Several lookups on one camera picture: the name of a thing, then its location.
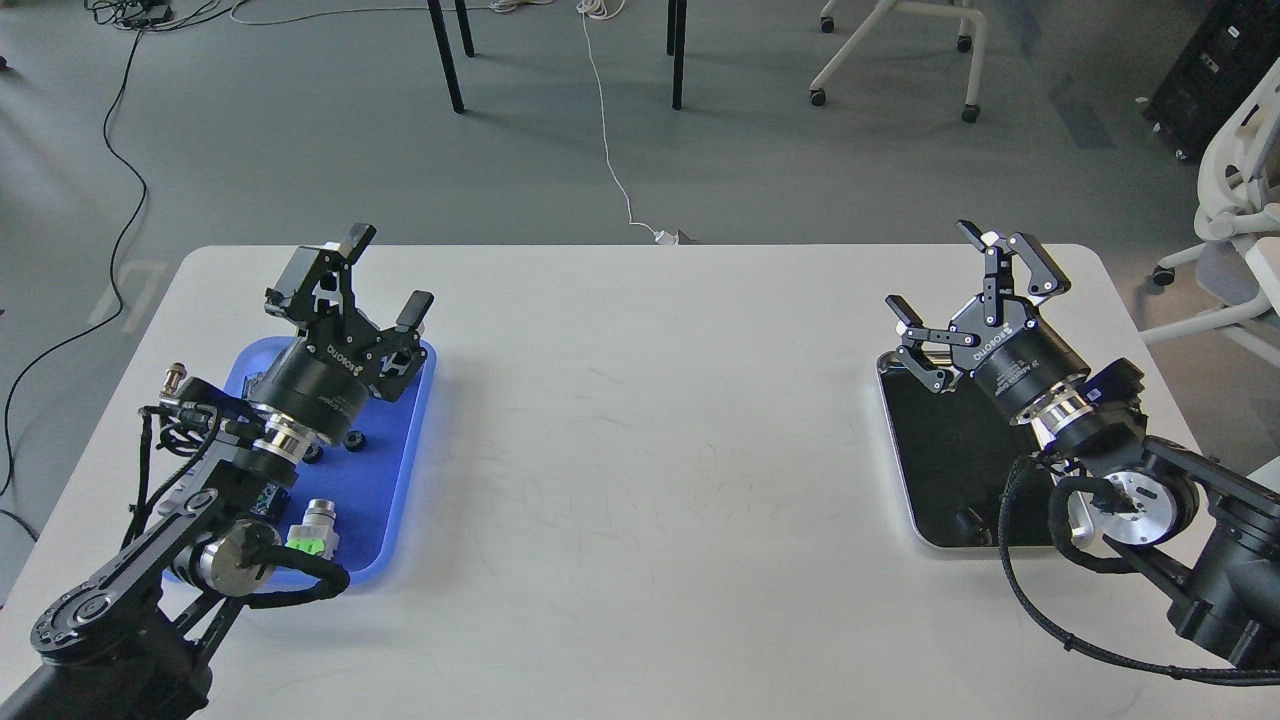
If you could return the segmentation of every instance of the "office chair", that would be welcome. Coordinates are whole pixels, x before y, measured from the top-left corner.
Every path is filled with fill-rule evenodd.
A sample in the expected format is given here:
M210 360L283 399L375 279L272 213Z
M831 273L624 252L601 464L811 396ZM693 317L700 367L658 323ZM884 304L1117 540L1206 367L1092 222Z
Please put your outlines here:
M1221 306L1142 333L1147 345L1210 329L1280 368L1280 60L1213 136L1201 160L1196 234L1203 241L1165 256L1157 286L1196 261L1196 279Z
M823 6L822 17L819 18L822 32L831 32L836 28L836 20L832 18L831 12L835 9L837 1L828 0L827 5ZM823 90L823 85L840 69L840 65L854 51L854 47L884 19L884 15L897 10L916 15L960 19L960 36L956 38L956 50L960 53L973 53L973 59L969 61L969 87L965 91L964 111L960 114L960 118L966 123L977 122L978 114L982 111L978 108L978 86L982 83L982 61L987 56L987 17L970 8L972 1L959 0L957 4L956 0L948 0L946 5L937 5L909 0L877 0L876 6L867 15L867 19L863 20L863 24L858 26L858 29L849 36L849 40L845 41L831 61L827 63L827 67L809 83L809 102L815 108L827 104L827 91Z

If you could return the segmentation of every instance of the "black table leg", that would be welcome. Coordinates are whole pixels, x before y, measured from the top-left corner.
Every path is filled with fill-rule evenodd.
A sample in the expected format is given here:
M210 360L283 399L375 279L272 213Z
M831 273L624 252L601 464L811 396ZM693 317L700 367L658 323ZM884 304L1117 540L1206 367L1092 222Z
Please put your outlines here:
M453 102L454 113L463 113L462 91L458 88L458 73L453 69L453 51L449 50L449 36L444 32L444 12L440 10L440 0L426 0L426 9L431 14L431 28L435 29L435 45L440 49L440 64L444 65L444 82L449 86L449 100Z
M676 0L667 0L667 54L676 54Z
M471 44L471 20L467 19L466 0L453 0L453 9L458 14L458 29L462 31L462 51L467 58L476 56L476 46Z
M671 0L676 5L675 50L676 74L671 82L671 109L678 110L685 94L685 10L689 0Z

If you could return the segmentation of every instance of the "caster wheel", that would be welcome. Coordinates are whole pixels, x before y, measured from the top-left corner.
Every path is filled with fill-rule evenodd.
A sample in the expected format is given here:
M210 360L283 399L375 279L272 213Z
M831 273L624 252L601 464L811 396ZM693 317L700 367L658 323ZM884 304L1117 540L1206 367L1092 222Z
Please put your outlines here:
M1175 277L1176 273L1174 273L1172 268L1161 268L1160 265L1156 265L1156 269L1151 272L1151 282L1156 283L1157 287L1167 287L1172 284Z

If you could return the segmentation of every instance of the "gray floor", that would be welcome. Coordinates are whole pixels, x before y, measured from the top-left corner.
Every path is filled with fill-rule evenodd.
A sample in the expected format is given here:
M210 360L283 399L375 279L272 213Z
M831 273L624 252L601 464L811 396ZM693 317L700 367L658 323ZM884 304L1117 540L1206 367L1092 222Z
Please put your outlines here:
M358 5L370 4L259 0L242 14ZM959 120L968 58L951 23L928 18L891 17L812 108L810 78L869 3L838 8L832 36L818 32L819 6L692 3L681 113L666 3L631 0L591 24L637 219L704 243L774 243L960 242L951 224L972 218L1092 247L1139 328L1210 305L1188 278L1147 287L1157 258L1196 242L1194 168L1172 160L1135 101L1203 3L979 3L992 38L975 126ZM458 53L466 115L449 109L426 13L278 27L224 17L142 38L111 127L152 191L118 268L129 307L23 382L4 507L45 521L160 291L197 247L325 242L352 222L376 224L384 243L652 242L626 225L604 165L573 3L471 18L479 56ZM101 316L111 243L140 190L100 136L131 41L72 4L0 6L14 68L0 76L0 387ZM191 309L193 333L234 322L216 307ZM1153 352L1206 452L1242 471L1280 454L1274 368L1212 336ZM28 550L0 524L0 597Z

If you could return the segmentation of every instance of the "electrical wire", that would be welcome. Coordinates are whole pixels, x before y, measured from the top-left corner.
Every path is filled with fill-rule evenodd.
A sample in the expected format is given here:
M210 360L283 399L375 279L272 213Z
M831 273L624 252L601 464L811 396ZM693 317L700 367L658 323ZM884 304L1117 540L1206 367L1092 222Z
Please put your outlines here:
M618 17L622 8L627 6L627 0L621 0L616 10L609 10L609 5L605 0L577 0L577 14L584 18L591 18L593 20L612 20Z
M493 0L488 5L471 6L467 5L467 10L493 10L498 14L511 13L521 5L550 5L556 0ZM298 15L296 18L283 18L278 20L244 20L236 14L242 6L247 5L250 0L237 0L236 5L230 8L232 20L242 26L283 26L289 23L298 23L302 20L310 20L315 18L324 18L328 15L351 15L356 13L396 13L402 10L429 10L426 5L394 5L385 8L349 8L344 10L324 10L320 13L311 13L308 15ZM443 8L445 12L457 12L457 8Z
M493 0L489 9L498 14L513 13L521 5L550 5L556 0Z
M4 486L0 486L0 497L3 497L6 492L9 492L9 488L13 486L14 477L17 473L14 465L13 436L12 436L9 413L13 407L14 393L18 392L18 384L22 383L22 379L27 377L27 373L29 373L31 369L35 368L37 363L40 363L52 352L70 345L72 342L76 342L77 340L101 329L108 323L115 320L124 313L124 296L120 295L120 286L115 281L115 261L120 254L120 243L124 242L124 236L129 232L129 228L133 227L133 223L138 219L138 215L142 213L142 206L147 201L147 196L150 195L150 188L147 187L147 181L142 178L142 173L140 173L138 169L134 168L132 163L125 160L123 155L116 152L115 147L111 145L110 132L108 131L110 127L111 117L115 114L115 110L120 106L120 100L124 97L124 91L129 85L129 72L133 69L133 59L138 54L138 42L142 41L143 35L145 31L137 31L137 35L133 36L133 46L129 49L129 59L124 64L124 77L120 78L120 88L115 92L115 99L111 101L111 106L108 108L106 114L102 117L102 142L106 143L108 151L110 151L116 160L123 163L124 167L127 167L129 172L133 173L133 177L138 179L138 183L142 184L142 195L141 197L138 197L138 204L133 208L133 214L129 215L129 220L124 223L123 228L120 228L120 234L115 237L115 245L111 246L111 259L108 264L108 277L111 282L111 293L115 296L116 307L114 313L108 315L105 319L97 322L88 329L78 332L72 337L59 342L58 345L37 355L35 360L28 363L27 366L23 368L20 373L18 373L18 377L13 380L13 384L9 386L9 395L4 402L4 447L5 447L5 455L8 456L9 460L9 470L5 474ZM29 523L19 518L17 514L9 512L8 510L0 510L0 514L13 519L19 525L22 525L23 530L26 530L27 534L31 536L32 541L40 539L40 533L37 533Z
M1005 484L1005 493L1001 497L1000 520L996 524L1000 564L1005 569L1005 579L1009 580L1009 587L1014 591L1014 597L1018 598L1018 603L1021 605L1023 610L1027 611L1027 615L1029 615L1030 619L1041 626L1041 629L1061 642L1064 650L1069 652L1074 650L1085 657L1106 662L1107 665L1115 665L1116 667L1126 667L1129 670L1138 670L1142 673L1166 675L1175 680L1192 680L1210 685L1280 685L1280 670L1178 667L1174 665L1156 665L1152 662L1134 660L1078 638L1074 633L1069 633L1061 625L1050 620L1048 616L1036 607L1030 598L1027 597L1023 587L1018 583L1018 578L1014 575L1014 564L1009 556L1009 524L1010 518L1014 515L1012 509L1015 501L1018 500L1018 489L1029 477L1032 477L1030 471L1037 465L1044 466L1044 456L1046 454L1043 452L1034 459L1023 456L1014 462L1012 469L1009 471L1009 479Z
M155 492L151 493L150 497L147 497L147 486L150 484L148 480L151 474L151 460L150 460L151 416L160 409L159 407L142 409L143 430L142 430L142 439L140 443L140 457L138 457L138 502L133 505L131 509L132 519L129 521L128 529L125 529L124 532L124 539L120 542L120 550L124 550L131 542L142 536L142 532L146 529L147 519L155 511L155 507L160 502L160 500L163 500L165 493L169 492L173 488L173 486L178 484L178 480L180 480L187 473L192 470L192 468L196 466L197 462L200 462L205 457L205 454L209 452L209 448L214 445L214 441L218 438L218 430L223 424L221 410L219 410L215 405L196 405L195 409L206 413L209 415L210 418L209 429L205 432L204 437L200 438L200 443L195 448L195 451L186 454L187 461L183 462L182 466L178 468L172 475L169 475L169 479L161 483L160 487L157 487ZM174 451L172 447L168 447L165 445L164 439L161 439L160 445L166 450Z
M588 18L595 20L607 20L621 13L622 5L626 5L626 3L623 1L623 4L620 5L618 9L614 10L612 15L609 14L593 15L591 13L594 12L593 8L595 5L603 8L604 3L582 1L577 4L577 12L582 17L582 35L586 37L586 56L589 60L591 60L591 72L595 73L595 90L600 95L600 140L604 141L604 164L609 168L609 174L613 176L613 184L618 186L618 190L622 191L622 199L626 200L627 202L627 224L646 228L657 238L658 237L657 231L654 231L649 224L641 223L635 219L635 214L631 210L631 195L627 193L627 188L622 187L622 181L618 179L618 173L617 170L613 169L613 159L609 156L609 124L604 118L604 83L600 82L600 68L595 65L595 54L591 51L591 33L588 32L586 29Z
M170 20L145 19L155 5L143 4L142 0L82 0L82 4L86 10L93 14L93 22L100 26L109 24L127 31L173 32L207 23L214 18L225 15L232 8L219 10L223 1L206 0L195 12ZM146 23L145 27L140 27L143 22Z

